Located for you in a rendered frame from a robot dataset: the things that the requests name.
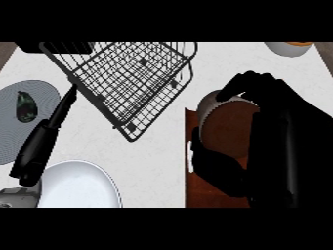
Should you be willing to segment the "brown wooden tray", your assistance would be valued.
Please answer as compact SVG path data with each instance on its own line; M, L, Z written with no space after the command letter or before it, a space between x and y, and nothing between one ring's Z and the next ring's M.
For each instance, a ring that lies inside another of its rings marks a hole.
M186 174L188 208L248 208L242 177L248 155L235 159L204 148L200 138L198 113L185 111L186 141L191 143Z

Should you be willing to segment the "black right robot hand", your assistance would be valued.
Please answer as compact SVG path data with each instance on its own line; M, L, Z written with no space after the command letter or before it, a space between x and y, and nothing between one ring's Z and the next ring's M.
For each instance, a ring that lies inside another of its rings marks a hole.
M217 95L253 101L248 161L207 148L192 133L198 176L254 208L333 209L333 118L272 74L238 74Z

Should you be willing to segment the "grey round placemat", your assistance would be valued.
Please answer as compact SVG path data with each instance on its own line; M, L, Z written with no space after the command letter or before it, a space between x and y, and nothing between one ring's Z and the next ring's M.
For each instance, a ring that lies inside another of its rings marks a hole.
M37 117L23 123L17 118L18 92L29 92L37 105ZM0 90L0 165L11 163L42 119L48 119L61 101L57 88L45 81L21 81Z

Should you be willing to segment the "dark green avocado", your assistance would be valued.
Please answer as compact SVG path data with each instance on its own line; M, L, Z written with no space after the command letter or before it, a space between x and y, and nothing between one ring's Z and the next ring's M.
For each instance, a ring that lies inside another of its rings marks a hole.
M29 92L18 92L17 118L23 123L30 123L37 117L37 105Z

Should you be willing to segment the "white plate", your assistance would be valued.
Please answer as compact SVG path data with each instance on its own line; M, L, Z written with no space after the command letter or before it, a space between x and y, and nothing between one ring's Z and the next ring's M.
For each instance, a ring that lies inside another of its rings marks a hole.
M104 169L83 160L49 166L42 175L39 208L121 208L114 180Z

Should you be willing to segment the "brown cupcake white liner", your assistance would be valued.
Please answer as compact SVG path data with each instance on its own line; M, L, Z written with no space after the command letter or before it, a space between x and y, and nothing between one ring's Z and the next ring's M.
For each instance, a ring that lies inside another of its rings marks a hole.
M239 96L219 102L213 91L198 105L200 138L204 148L235 159L248 155L253 114L259 106Z

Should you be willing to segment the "white bowl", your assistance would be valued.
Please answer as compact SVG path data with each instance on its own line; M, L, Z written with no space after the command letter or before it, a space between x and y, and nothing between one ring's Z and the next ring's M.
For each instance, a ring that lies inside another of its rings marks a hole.
M284 57L300 57L312 46L298 47L289 45L287 42L266 42L269 49Z

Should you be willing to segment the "black box appliance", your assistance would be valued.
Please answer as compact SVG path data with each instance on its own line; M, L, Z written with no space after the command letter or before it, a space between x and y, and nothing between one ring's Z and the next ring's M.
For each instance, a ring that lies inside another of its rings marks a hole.
M18 42L17 46L26 53L42 54L46 49L52 54L90 54L95 42Z

